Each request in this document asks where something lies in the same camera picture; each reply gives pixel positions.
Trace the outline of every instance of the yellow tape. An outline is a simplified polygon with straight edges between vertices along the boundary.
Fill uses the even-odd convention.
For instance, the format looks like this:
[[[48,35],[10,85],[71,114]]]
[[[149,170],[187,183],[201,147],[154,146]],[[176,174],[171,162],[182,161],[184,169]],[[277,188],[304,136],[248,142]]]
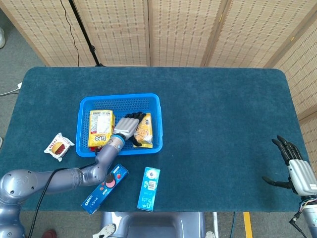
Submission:
[[[244,219],[244,227],[246,230],[246,238],[252,238],[252,228],[251,228],[251,220],[250,220],[250,213],[244,212],[243,213]]]

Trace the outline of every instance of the blue juice box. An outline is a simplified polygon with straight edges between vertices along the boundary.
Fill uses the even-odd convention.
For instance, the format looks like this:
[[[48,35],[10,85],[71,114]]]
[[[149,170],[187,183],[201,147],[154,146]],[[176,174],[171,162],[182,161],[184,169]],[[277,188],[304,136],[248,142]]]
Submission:
[[[138,209],[153,212],[155,194],[157,192],[159,169],[145,167],[138,201]]]

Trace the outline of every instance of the oreo box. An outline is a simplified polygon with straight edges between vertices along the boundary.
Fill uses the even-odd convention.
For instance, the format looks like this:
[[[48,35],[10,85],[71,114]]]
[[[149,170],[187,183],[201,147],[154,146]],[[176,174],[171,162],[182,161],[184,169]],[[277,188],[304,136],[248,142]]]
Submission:
[[[81,206],[89,214],[96,212],[102,202],[127,174],[128,171],[121,164],[117,164],[107,175],[106,180],[96,187],[96,189],[86,198]]]

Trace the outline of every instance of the white sneaker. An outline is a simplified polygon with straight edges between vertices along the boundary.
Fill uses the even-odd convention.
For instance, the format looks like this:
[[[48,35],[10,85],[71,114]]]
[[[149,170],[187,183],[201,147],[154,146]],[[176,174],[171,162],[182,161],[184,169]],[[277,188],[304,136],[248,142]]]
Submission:
[[[0,28],[0,49],[5,45],[4,31]]]

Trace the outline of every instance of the snack package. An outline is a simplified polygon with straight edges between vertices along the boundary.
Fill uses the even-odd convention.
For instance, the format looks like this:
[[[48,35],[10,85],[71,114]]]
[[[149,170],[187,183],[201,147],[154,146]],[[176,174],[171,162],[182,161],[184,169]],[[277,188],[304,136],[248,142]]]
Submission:
[[[111,110],[90,111],[88,147],[105,145],[114,129],[114,114]]]
[[[151,113],[147,113],[143,120],[140,122],[138,129],[134,133],[136,140],[141,143],[141,146],[133,145],[135,148],[153,148],[153,132]]]
[[[62,157],[72,145],[74,145],[73,142],[66,137],[63,137],[61,133],[58,133],[45,149],[44,153],[51,154],[55,159],[61,161]]]

